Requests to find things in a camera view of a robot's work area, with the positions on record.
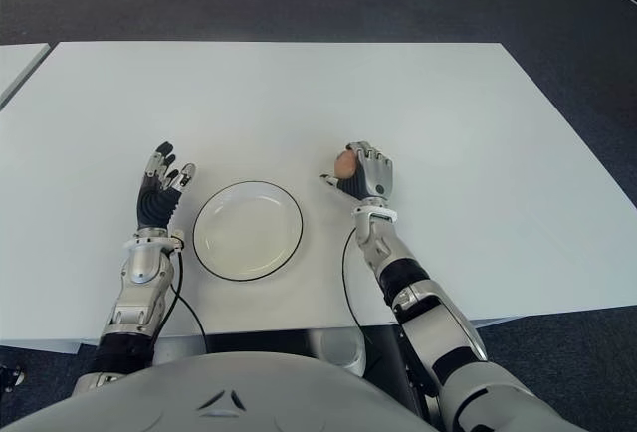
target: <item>white tabletop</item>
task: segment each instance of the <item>white tabletop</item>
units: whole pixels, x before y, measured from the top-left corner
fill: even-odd
[[[48,51],[48,44],[0,46],[0,106]]]
[[[0,113],[0,338],[95,338],[119,290],[148,155],[198,171],[172,225],[260,179],[304,214],[274,275],[211,276],[188,239],[184,296],[209,332],[352,325],[351,203],[323,186],[367,139],[394,159],[397,229],[473,320],[637,303],[637,214],[500,45],[69,43]],[[355,249],[363,324],[391,314]],[[196,332],[178,306],[168,334]]]

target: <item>black wire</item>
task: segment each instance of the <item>black wire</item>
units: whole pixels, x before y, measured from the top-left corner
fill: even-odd
[[[184,299],[183,296],[181,296],[180,294],[178,294],[175,289],[173,288],[172,285],[170,285],[170,289],[172,290],[172,292],[175,294],[175,296],[177,298],[179,298],[179,300],[183,303],[183,306],[185,306],[186,308],[188,308],[188,310],[192,313],[192,316],[195,318],[195,321],[197,322],[197,325],[199,326],[199,330],[201,331],[201,337],[203,338],[203,344],[206,347],[206,354],[211,353],[210,347],[208,346],[208,336],[206,335],[206,331],[203,328],[203,324],[201,323],[201,321],[199,320],[199,316],[197,316],[197,314],[195,313],[195,310],[192,308],[192,306],[190,306],[190,304]]]
[[[166,322],[170,318],[170,315],[172,315],[172,310],[175,309],[175,305],[177,304],[177,301],[179,300],[179,296],[181,295],[181,287],[183,286],[183,258],[181,257],[181,251],[177,252],[177,258],[179,259],[179,281],[177,282],[177,290],[175,291],[175,297],[172,299],[172,303],[170,303],[170,308],[168,308],[168,311],[163,317],[163,319],[161,320],[161,323],[159,323],[159,327],[157,328],[157,331],[155,332],[155,335],[152,338],[152,345],[155,345],[155,343],[157,342],[157,339],[159,338],[159,335],[161,334],[161,330],[166,325]]]
[[[351,230],[349,232],[349,235],[347,236],[347,240],[345,241],[345,246],[342,249],[342,258],[340,260],[340,272],[342,275],[342,288],[345,292],[345,300],[347,301],[347,307],[349,308],[349,313],[351,314],[351,317],[354,319],[354,322],[356,323],[356,326],[358,327],[358,330],[360,330],[360,333],[363,335],[363,337],[367,340],[367,342],[369,342],[369,344],[376,349],[376,351],[378,352],[379,356],[369,367],[369,370],[371,370],[371,368],[373,366],[375,366],[378,361],[382,358],[382,353],[380,351],[380,349],[378,347],[376,347],[376,344],[373,343],[373,341],[369,338],[369,336],[367,334],[365,334],[365,331],[362,329],[362,326],[360,325],[360,323],[358,322],[358,318],[356,317],[356,314],[354,313],[354,309],[351,307],[351,302],[349,301],[349,294],[347,293],[347,282],[345,281],[345,255],[347,253],[347,247],[349,246],[349,242],[351,241],[351,237],[354,235],[354,232],[356,231],[356,229],[354,228],[353,230]]]

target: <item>gray carpet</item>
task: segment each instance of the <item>gray carpet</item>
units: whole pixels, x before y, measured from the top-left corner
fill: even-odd
[[[2,44],[105,39],[501,42],[637,200],[628,0],[0,0]],[[529,318],[483,336],[492,359],[565,417],[591,431],[637,430],[635,320],[635,308]],[[0,349],[0,361],[11,354],[31,370],[3,401],[4,418],[67,395],[88,353]]]

